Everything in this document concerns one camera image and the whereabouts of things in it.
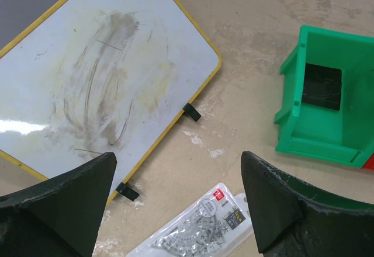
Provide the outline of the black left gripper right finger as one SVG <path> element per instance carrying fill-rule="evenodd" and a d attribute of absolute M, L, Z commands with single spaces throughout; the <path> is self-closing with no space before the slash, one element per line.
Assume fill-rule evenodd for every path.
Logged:
<path fill-rule="evenodd" d="M 373 205 L 294 177 L 250 151 L 241 176 L 263 256 L 373 256 Z"/>

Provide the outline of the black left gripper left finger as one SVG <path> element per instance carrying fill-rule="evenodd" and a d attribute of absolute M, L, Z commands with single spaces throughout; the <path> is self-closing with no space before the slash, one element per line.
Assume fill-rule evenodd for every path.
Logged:
<path fill-rule="evenodd" d="M 1 196 L 1 256 L 92 256 L 116 165 L 106 152 Z"/>

